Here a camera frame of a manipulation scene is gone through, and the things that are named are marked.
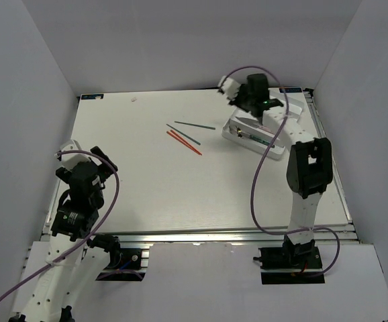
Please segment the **knife with dark handle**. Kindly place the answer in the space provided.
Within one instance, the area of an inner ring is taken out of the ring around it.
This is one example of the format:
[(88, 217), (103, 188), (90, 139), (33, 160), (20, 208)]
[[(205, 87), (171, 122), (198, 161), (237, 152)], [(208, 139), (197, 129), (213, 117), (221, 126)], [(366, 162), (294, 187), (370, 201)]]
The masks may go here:
[(244, 123), (244, 124), (246, 124), (250, 127), (253, 127), (255, 129), (264, 129), (264, 127), (256, 119), (251, 119), (251, 118), (247, 118), (247, 117), (236, 117), (236, 119), (240, 123)]

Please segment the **knife with pink handle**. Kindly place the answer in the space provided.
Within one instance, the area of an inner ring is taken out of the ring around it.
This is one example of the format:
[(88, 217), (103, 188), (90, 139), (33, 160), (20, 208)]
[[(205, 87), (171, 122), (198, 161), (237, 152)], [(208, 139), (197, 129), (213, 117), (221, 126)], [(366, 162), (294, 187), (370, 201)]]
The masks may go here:
[(254, 128), (254, 129), (257, 129), (258, 131), (261, 130), (261, 131), (267, 131), (267, 132), (272, 133), (272, 131), (269, 128), (267, 128), (267, 127), (265, 127), (263, 125), (260, 125), (260, 124), (254, 124), (254, 125), (251, 125), (251, 127)]

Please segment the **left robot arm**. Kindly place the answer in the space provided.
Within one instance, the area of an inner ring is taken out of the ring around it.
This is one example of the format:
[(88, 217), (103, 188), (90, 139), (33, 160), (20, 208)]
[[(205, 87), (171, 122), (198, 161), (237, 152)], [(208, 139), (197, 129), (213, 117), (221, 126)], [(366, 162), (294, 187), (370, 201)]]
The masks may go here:
[(46, 267), (25, 307), (11, 321), (74, 321), (75, 305), (104, 267), (121, 260), (114, 237), (95, 233), (107, 219), (105, 181), (117, 166), (95, 146), (86, 152), (71, 140), (56, 153), (56, 176), (68, 185), (60, 196), (50, 229)]

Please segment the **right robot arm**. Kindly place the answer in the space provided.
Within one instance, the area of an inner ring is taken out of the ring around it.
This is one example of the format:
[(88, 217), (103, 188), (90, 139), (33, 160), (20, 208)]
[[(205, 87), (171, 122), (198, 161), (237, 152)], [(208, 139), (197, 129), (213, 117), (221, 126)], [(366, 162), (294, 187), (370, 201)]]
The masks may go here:
[(274, 133), (289, 151), (286, 179), (293, 192), (291, 218), (284, 237), (282, 258), (296, 268), (314, 247), (313, 227), (319, 201), (333, 180), (332, 145), (302, 128), (290, 114), (289, 98), (270, 98), (265, 74), (251, 74), (246, 83), (222, 78), (220, 91), (233, 105), (253, 116)]

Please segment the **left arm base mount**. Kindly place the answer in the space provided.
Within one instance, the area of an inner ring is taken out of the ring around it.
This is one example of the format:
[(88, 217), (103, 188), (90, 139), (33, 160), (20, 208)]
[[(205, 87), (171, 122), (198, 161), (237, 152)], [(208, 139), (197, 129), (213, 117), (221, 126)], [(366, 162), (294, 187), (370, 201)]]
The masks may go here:
[(103, 234), (90, 239), (87, 245), (89, 249), (98, 248), (105, 254), (107, 265), (97, 281), (143, 281), (141, 248), (123, 248), (117, 236)]

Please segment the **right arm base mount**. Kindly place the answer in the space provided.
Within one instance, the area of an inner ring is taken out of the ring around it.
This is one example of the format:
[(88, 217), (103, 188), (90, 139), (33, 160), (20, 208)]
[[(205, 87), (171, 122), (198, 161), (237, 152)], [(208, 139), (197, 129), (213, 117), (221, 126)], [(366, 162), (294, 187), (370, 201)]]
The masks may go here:
[(259, 248), (253, 261), (260, 266), (263, 285), (324, 284), (322, 259), (318, 247), (291, 262), (282, 247)]

